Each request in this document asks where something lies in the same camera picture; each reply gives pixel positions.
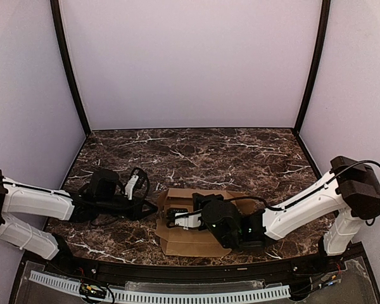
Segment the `left black frame post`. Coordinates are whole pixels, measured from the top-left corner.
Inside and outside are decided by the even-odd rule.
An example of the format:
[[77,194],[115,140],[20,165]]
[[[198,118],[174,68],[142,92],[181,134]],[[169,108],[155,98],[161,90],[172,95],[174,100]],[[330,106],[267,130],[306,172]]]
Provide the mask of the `left black frame post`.
[[84,110],[82,99],[80,97],[79,88],[75,78],[70,53],[68,50],[65,28],[63,25],[63,19],[61,15],[60,2],[58,0],[50,0],[49,3],[51,7],[51,14],[53,18],[56,40],[58,43],[58,48],[68,87],[72,95],[73,104],[77,111],[81,127],[84,131],[85,136],[88,137],[91,134],[91,128],[89,126],[89,121]]

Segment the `black frame post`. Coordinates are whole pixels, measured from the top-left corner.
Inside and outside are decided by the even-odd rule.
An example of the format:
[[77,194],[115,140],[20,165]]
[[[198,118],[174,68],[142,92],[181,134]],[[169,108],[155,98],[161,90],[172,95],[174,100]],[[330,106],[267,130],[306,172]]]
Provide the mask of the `black frame post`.
[[72,95],[73,104],[77,111],[81,127],[84,131],[85,136],[88,137],[91,134],[91,128],[89,126],[89,121],[84,110],[82,99],[80,97],[79,88],[75,78],[70,53],[68,50],[65,28],[63,25],[63,19],[61,15],[60,2],[58,0],[50,0],[49,3],[51,7],[51,14],[53,18],[56,40],[58,43],[58,48],[68,87]]
[[324,47],[324,41],[326,38],[327,24],[329,20],[329,13],[331,9],[331,0],[323,0],[321,2],[319,24],[317,29],[317,35],[315,40],[315,45],[313,49],[313,56],[311,60],[311,65],[307,77],[307,83],[303,93],[300,109],[294,124],[294,131],[299,134],[303,127],[303,123],[308,111],[308,106],[314,89],[315,81],[317,78],[317,72],[320,65],[320,60],[322,56],[322,51]]

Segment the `black front table rail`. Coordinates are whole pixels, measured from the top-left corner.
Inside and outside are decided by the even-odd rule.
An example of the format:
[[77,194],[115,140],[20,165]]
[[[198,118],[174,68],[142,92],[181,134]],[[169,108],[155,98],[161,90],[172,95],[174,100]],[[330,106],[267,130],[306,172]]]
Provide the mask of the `black front table rail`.
[[331,258],[307,255],[271,262],[222,266],[149,266],[113,263],[86,258],[69,258],[64,262],[47,261],[46,269],[86,280],[123,286],[126,282],[166,284],[208,284],[263,281],[267,284],[302,284],[310,278],[336,272],[344,266],[344,256]]

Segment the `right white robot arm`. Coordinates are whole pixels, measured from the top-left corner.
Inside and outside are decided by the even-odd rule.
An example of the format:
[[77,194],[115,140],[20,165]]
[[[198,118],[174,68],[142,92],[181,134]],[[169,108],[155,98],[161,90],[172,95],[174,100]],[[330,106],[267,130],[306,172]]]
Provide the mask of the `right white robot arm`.
[[319,217],[338,212],[320,238],[317,258],[311,265],[314,272],[324,272],[341,258],[360,228],[372,225],[380,216],[380,180],[375,164],[373,160],[337,156],[331,160],[330,171],[316,183],[278,205],[265,205],[249,215],[241,214],[233,198],[195,193],[195,214],[223,248],[259,250]]

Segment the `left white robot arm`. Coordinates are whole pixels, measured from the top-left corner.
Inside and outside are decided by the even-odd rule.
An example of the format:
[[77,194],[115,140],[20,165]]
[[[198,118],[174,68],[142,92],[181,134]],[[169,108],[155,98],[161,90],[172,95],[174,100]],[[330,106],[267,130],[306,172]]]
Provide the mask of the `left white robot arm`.
[[72,253],[61,236],[41,231],[15,214],[76,223],[92,221],[99,215],[140,220],[158,210],[146,199],[149,189],[147,173],[137,167],[126,183],[121,182],[117,172],[98,170],[74,193],[22,184],[5,177],[0,170],[0,240],[46,260],[69,259]]

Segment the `small green circuit board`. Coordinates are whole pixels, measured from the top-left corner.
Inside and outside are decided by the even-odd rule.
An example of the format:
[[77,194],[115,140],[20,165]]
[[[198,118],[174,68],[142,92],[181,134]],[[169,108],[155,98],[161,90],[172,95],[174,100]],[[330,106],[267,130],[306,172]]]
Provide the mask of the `small green circuit board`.
[[79,287],[79,294],[86,297],[105,299],[107,289],[95,284],[81,283]]

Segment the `brown cardboard box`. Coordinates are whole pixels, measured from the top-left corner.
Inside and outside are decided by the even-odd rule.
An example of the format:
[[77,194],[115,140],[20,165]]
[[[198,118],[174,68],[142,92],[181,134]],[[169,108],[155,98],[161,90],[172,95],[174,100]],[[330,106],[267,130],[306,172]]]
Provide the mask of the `brown cardboard box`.
[[181,227],[167,227],[167,211],[169,208],[185,209],[193,212],[193,194],[203,196],[218,194],[225,199],[232,198],[232,204],[242,215],[250,215],[258,210],[258,201],[238,198],[243,193],[223,190],[179,189],[169,188],[162,192],[158,199],[159,216],[156,220],[156,235],[160,238],[163,253],[166,256],[179,257],[224,257],[231,253],[230,248],[223,248],[213,234],[205,229],[185,230]]

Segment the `right black frame post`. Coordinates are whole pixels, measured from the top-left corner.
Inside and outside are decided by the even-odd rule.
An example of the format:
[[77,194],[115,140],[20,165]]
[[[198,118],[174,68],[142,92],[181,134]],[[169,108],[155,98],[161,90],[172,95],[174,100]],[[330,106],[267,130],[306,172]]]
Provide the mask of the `right black frame post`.
[[327,24],[329,20],[329,13],[331,9],[331,0],[323,0],[321,2],[319,24],[317,29],[317,35],[315,40],[315,45],[313,49],[313,56],[311,60],[311,65],[307,77],[307,83],[303,93],[300,109],[294,124],[294,131],[299,134],[303,127],[303,123],[308,111],[308,106],[314,89],[315,81],[317,78],[317,72],[320,65],[320,60],[322,56],[322,51],[324,47],[324,41],[326,38]]

